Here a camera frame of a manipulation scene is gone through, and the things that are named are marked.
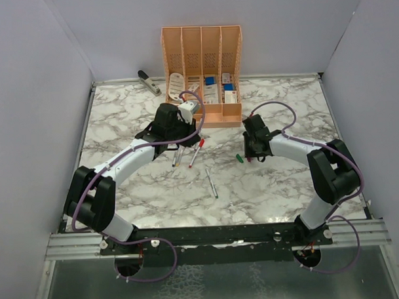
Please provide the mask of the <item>yellow white pen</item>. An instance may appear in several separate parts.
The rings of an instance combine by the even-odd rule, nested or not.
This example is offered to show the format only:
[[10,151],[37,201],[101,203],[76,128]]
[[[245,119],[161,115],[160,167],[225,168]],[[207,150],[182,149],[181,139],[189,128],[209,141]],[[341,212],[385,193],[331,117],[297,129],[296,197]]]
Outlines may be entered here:
[[176,167],[179,166],[180,161],[181,161],[181,158],[182,158],[182,156],[183,156],[183,153],[184,153],[184,147],[183,147],[183,146],[180,146],[180,148],[179,148],[179,150],[178,150],[177,157],[176,157],[176,163],[175,163],[175,166],[176,166]]

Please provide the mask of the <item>red white pen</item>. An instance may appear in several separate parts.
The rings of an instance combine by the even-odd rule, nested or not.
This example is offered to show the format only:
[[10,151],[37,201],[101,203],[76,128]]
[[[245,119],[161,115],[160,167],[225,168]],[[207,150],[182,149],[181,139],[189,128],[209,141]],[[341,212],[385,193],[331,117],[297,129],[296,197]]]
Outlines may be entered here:
[[191,158],[191,161],[190,161],[190,163],[188,165],[189,168],[193,167],[193,163],[195,162],[195,159],[197,158],[197,156],[199,154],[199,151],[203,147],[203,145],[204,145],[204,139],[202,138],[200,140],[200,142],[195,146],[195,152],[194,152],[194,154],[193,154],[193,156]]

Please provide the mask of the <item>green white pen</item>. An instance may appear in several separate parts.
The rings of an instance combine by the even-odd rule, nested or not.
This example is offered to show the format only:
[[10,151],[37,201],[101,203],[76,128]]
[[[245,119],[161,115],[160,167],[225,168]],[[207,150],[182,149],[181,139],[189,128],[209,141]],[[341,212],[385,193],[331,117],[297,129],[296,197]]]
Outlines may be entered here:
[[216,188],[215,185],[214,185],[214,182],[213,182],[213,180],[212,180],[212,177],[211,177],[211,174],[210,174],[210,170],[209,170],[209,169],[206,169],[206,175],[207,175],[208,181],[209,181],[209,183],[210,183],[210,187],[212,188],[214,197],[215,197],[216,199],[218,199],[218,198],[219,198],[218,191],[217,191],[217,188]]

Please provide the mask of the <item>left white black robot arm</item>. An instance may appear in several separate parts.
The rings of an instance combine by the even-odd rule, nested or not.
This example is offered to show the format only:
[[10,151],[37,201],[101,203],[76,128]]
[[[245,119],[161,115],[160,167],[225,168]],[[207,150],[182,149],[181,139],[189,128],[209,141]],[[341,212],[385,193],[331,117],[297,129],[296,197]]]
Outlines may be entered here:
[[114,238],[123,253],[134,252],[138,245],[133,234],[136,227],[116,214],[117,188],[164,153],[169,144],[190,148],[199,142],[194,118],[199,108],[196,100],[179,105],[162,103],[154,120],[122,152],[94,168],[79,167],[64,203],[64,214],[72,218],[71,223],[80,222]]

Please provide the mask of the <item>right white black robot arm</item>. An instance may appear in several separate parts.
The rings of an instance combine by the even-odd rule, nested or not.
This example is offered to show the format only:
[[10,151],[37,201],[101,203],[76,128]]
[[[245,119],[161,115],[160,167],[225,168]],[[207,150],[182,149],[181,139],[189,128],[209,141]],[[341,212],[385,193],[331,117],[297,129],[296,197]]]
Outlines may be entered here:
[[289,137],[281,130],[270,131],[258,114],[242,124],[245,158],[262,163],[268,157],[282,157],[310,169],[314,196],[294,220],[294,238],[301,245],[312,243],[336,205],[362,187],[362,173],[350,151],[342,140],[318,143]]

